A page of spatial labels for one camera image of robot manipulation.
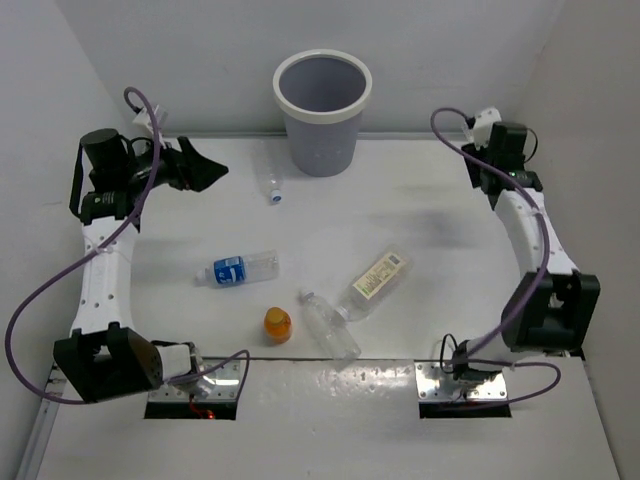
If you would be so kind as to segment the clear bottle cream label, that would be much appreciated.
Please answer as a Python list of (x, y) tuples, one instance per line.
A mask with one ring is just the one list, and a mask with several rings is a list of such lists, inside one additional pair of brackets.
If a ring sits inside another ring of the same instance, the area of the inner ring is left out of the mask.
[(346, 322), (366, 319), (404, 282), (412, 267), (403, 248), (387, 245), (339, 295), (335, 310)]

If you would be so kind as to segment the clear bottle blue-white cap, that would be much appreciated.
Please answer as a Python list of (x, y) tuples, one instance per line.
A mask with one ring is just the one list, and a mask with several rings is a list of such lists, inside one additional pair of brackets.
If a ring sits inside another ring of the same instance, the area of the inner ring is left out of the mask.
[(282, 201), (282, 178), (264, 140), (256, 141), (251, 163), (260, 193), (271, 205), (279, 204)]

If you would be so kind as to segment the blue label Pocari bottle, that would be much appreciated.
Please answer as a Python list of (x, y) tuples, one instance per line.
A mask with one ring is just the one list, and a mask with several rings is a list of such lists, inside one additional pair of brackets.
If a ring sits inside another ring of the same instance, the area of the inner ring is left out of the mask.
[(196, 273), (194, 284), (219, 289), (269, 281), (278, 275), (278, 254), (269, 250), (214, 260)]

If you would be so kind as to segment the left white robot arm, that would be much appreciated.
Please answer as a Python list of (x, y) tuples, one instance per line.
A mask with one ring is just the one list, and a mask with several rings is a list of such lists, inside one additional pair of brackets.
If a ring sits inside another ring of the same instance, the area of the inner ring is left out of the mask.
[(75, 166), (70, 209), (82, 224), (89, 261), (68, 337), (54, 344), (57, 366), (86, 403), (157, 390), (165, 384), (200, 394), (204, 366), (191, 342), (149, 341), (134, 329), (131, 264), (140, 216), (134, 207), (145, 187), (168, 185), (202, 192), (228, 174), (226, 166), (179, 146), (150, 145), (137, 154), (130, 140), (105, 128), (84, 135)]

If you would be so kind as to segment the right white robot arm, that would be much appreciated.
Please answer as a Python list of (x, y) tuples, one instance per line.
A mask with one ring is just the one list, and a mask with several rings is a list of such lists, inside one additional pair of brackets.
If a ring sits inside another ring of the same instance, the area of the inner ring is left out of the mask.
[(532, 130), (486, 111), (465, 118), (463, 131), (471, 184), (502, 222), (521, 276), (497, 334), (463, 341), (446, 367), (453, 381), (473, 388), (528, 356), (579, 351), (601, 286), (570, 259), (552, 226), (542, 182), (526, 167)]

